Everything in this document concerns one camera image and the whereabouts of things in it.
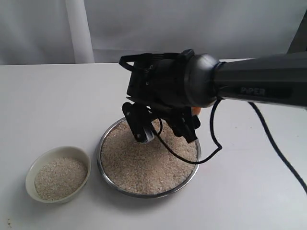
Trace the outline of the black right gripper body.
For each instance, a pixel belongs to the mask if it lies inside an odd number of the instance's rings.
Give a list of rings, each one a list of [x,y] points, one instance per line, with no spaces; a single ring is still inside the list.
[[[192,107],[184,87],[191,56],[127,56],[127,98],[149,107]]]

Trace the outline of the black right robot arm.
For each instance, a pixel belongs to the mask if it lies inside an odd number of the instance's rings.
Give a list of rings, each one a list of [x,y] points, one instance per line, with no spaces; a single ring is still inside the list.
[[[131,72],[122,110],[138,142],[153,139],[151,122],[158,118],[175,136],[195,141],[200,121],[192,108],[206,108],[219,99],[307,105],[305,52],[222,62],[187,49],[123,56],[119,64]]]

